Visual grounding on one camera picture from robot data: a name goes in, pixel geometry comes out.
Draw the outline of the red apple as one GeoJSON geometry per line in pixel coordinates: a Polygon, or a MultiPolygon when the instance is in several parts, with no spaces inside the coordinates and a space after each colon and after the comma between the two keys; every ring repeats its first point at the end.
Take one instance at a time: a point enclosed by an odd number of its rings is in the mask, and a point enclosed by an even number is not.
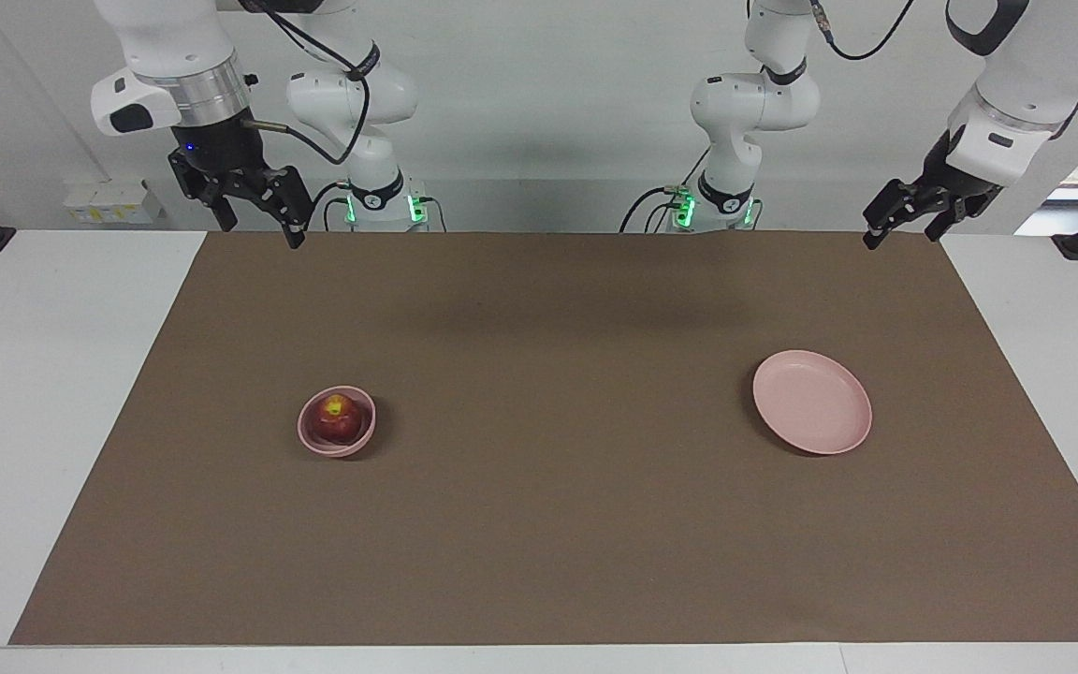
{"type": "Polygon", "coordinates": [[[308,405],[305,426],[320,441],[351,445],[363,434],[365,409],[345,393],[329,393],[308,405]]]}

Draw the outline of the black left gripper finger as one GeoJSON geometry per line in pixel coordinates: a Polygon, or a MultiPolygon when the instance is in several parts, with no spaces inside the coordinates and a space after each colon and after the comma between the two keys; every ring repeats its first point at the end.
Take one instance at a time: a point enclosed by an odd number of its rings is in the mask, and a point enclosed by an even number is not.
{"type": "Polygon", "coordinates": [[[966,198],[954,198],[946,203],[944,209],[932,218],[932,221],[925,226],[924,234],[929,242],[940,242],[951,230],[951,226],[958,225],[964,218],[968,217],[968,204],[966,198]]]}
{"type": "Polygon", "coordinates": [[[863,208],[865,247],[874,251],[895,226],[907,225],[921,214],[928,214],[932,204],[932,187],[906,183],[901,179],[887,181],[863,208]]]}

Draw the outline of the pink plate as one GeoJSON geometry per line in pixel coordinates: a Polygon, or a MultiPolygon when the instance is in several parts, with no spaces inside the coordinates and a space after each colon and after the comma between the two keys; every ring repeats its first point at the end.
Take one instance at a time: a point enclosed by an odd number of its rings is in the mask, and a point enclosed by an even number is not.
{"type": "Polygon", "coordinates": [[[751,393],[769,430],[808,455],[843,455],[871,435],[873,408],[863,384],[817,350],[770,355],[754,370],[751,393]]]}

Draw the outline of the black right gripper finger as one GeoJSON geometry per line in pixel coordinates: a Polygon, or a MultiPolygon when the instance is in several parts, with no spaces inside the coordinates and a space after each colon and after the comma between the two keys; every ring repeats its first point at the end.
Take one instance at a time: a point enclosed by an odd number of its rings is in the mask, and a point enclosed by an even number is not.
{"type": "Polygon", "coordinates": [[[168,156],[168,166],[186,200],[196,201],[210,210],[224,233],[234,230],[237,217],[229,203],[226,185],[219,181],[217,175],[193,167],[184,156],[168,156]]]}
{"type": "Polygon", "coordinates": [[[305,242],[315,205],[296,168],[286,166],[258,171],[254,192],[257,209],[281,226],[288,248],[300,248],[305,242]]]}

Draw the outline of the brown table mat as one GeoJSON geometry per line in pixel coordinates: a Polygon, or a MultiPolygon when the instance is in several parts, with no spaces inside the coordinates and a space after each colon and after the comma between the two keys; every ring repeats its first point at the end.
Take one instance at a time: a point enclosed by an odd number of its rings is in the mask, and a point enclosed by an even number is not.
{"type": "Polygon", "coordinates": [[[1078,641],[1078,483],[942,248],[212,233],[14,645],[1078,641]],[[754,370],[859,379],[790,448],[754,370]],[[356,455],[299,411],[371,394],[356,455]]]}

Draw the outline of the pink bowl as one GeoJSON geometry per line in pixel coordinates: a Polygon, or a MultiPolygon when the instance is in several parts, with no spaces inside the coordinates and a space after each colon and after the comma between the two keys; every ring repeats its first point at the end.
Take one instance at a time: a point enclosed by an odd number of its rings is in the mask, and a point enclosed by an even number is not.
{"type": "Polygon", "coordinates": [[[359,452],[362,448],[365,448],[369,441],[371,441],[371,437],[373,432],[375,432],[376,421],[377,421],[377,410],[375,401],[373,400],[371,394],[365,393],[364,389],[355,387],[326,388],[322,389],[322,391],[320,393],[314,394],[310,400],[307,403],[305,403],[302,409],[300,409],[298,425],[296,425],[298,439],[299,442],[303,444],[304,448],[309,449],[309,451],[316,453],[316,455],[329,458],[345,458],[348,456],[356,455],[357,452],[359,452]],[[308,427],[305,426],[305,414],[307,414],[308,405],[310,405],[312,402],[320,400],[320,398],[324,397],[326,394],[329,393],[348,394],[348,396],[355,398],[355,400],[359,402],[360,405],[363,405],[363,408],[365,409],[365,423],[364,423],[363,434],[360,435],[359,438],[351,445],[327,444],[324,443],[324,441],[320,441],[317,438],[315,438],[315,436],[313,436],[308,431],[308,427]]]}

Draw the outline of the white wall socket box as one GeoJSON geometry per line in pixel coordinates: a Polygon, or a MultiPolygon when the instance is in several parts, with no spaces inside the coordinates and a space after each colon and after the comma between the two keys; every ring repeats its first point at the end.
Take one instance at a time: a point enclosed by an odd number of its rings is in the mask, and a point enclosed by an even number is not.
{"type": "Polygon", "coordinates": [[[67,187],[64,208],[77,225],[153,226],[166,209],[146,180],[67,187]]]}

